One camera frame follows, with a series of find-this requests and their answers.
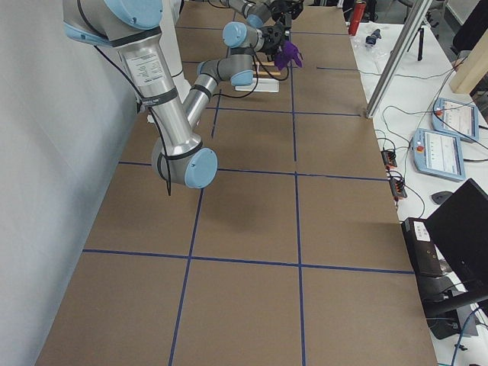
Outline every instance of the computer mouse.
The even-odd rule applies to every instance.
[[[432,200],[436,204],[443,204],[444,201],[447,200],[450,196],[452,196],[452,192],[450,192],[450,191],[440,191],[440,192],[434,193],[430,197],[432,198]]]

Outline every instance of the black monitor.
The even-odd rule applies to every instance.
[[[468,290],[427,304],[425,314],[437,315],[475,302],[488,307],[488,194],[468,179],[430,215],[425,227]]]

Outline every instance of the white desk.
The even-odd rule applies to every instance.
[[[376,46],[367,48],[364,40],[367,35],[375,29],[380,29],[382,39],[378,40]],[[400,34],[401,24],[361,24],[358,33],[351,38],[352,46],[355,52],[356,62],[361,72],[381,73],[387,63],[390,51]],[[419,41],[414,41],[409,53],[407,53],[400,64],[397,74],[415,75],[427,77],[447,72],[451,69],[448,58],[444,55],[434,35],[430,29],[425,29],[423,60],[417,61]],[[379,111],[374,116],[374,127],[386,133],[386,137],[395,142],[396,147],[406,146],[406,142],[392,133],[387,131],[381,114],[390,105],[401,108],[408,112],[429,111],[432,109],[432,99],[440,89],[441,84],[448,74],[433,79],[421,80],[411,79],[401,76],[395,76],[388,89],[387,95],[381,103]],[[366,98],[369,100],[371,94],[379,80],[377,75],[361,74],[361,80],[364,87]],[[461,102],[469,102],[469,95],[458,95],[451,91],[449,84],[443,88],[441,97],[450,98]],[[408,115],[393,108],[385,111],[385,119],[389,128],[410,140],[418,127],[431,129],[432,114],[427,114],[421,122],[422,114]],[[480,116],[480,124],[486,126],[485,120]],[[383,137],[381,132],[377,132],[378,137]],[[488,131],[480,131],[480,142],[488,143]],[[477,144],[462,143],[464,158],[467,159],[485,159],[488,157],[488,151],[484,150]],[[406,157],[406,149],[400,149],[396,152],[398,171],[405,173],[406,184],[420,194],[425,202],[425,213],[422,217],[428,217],[438,206],[434,204],[430,195],[438,191],[455,191],[462,182],[457,183],[443,178],[436,178],[430,175],[420,174],[413,165],[411,152]],[[488,191],[488,162],[485,163],[465,163],[467,177],[473,178],[485,191]],[[420,199],[411,191],[407,190],[408,198],[401,200],[398,207],[398,217],[405,220],[407,217],[418,217],[422,212],[422,203]],[[481,364],[488,365],[488,331],[482,326],[478,326],[480,336],[473,338],[464,337],[462,344],[468,347],[465,352],[459,351],[456,357],[456,365]],[[438,362],[442,364],[451,364],[454,344],[458,336],[453,335],[444,340],[437,340],[432,336],[435,352]]]

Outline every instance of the purple glove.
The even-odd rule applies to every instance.
[[[303,57],[298,47],[289,40],[286,40],[281,48],[281,52],[277,53],[274,58],[274,65],[281,71],[293,60],[298,67],[302,67],[302,59]]]

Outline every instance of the brown table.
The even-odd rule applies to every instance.
[[[185,5],[191,82],[232,19]],[[305,9],[277,95],[214,98],[203,191],[167,197],[136,122],[37,365],[436,365],[342,20]]]

